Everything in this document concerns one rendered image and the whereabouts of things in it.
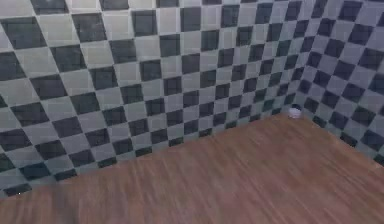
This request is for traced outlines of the small white round object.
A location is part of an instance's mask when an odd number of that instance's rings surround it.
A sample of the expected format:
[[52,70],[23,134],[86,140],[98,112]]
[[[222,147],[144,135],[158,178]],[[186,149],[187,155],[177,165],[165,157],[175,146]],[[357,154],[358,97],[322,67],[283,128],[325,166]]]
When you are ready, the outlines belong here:
[[288,110],[288,116],[293,119],[298,119],[302,116],[302,108],[298,104],[293,104]]

